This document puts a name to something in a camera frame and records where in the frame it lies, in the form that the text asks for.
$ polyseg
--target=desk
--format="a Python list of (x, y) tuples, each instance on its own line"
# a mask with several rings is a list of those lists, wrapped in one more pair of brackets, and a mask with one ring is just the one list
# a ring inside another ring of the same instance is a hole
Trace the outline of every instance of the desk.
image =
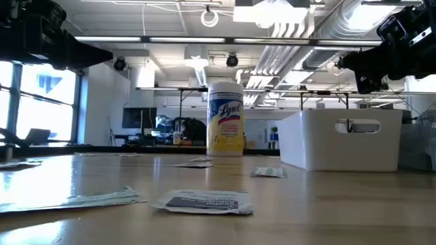
[(130, 185), (148, 199), (171, 189), (247, 190), (252, 216), (172, 214), (147, 203), (86, 210), (2, 214), (0, 244), (434, 244), (436, 179), (416, 173), (307, 172), (250, 178), (266, 157), (220, 158), (208, 169), (172, 165), (196, 155), (50, 157), (39, 167), (0, 172), (0, 197), (51, 198)]

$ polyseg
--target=wooden table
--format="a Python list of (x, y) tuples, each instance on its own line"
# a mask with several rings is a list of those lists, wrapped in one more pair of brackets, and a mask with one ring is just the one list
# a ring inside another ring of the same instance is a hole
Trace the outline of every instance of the wooden table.
[[(247, 190), (254, 215), (174, 214), (147, 203), (0, 214), (0, 244), (436, 244), (433, 175), (307, 172), (267, 157), (172, 166), (195, 157), (50, 157), (39, 167), (0, 172), (0, 200), (63, 199), (126, 185), (149, 200), (172, 189)], [(289, 178), (250, 178), (256, 166), (282, 166)]]

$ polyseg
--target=monitor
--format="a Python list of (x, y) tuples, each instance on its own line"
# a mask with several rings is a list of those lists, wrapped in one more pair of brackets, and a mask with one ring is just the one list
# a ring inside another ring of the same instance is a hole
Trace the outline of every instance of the monitor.
[(123, 128), (140, 129), (142, 127), (143, 129), (154, 129), (156, 127), (156, 115), (157, 108), (124, 108)]

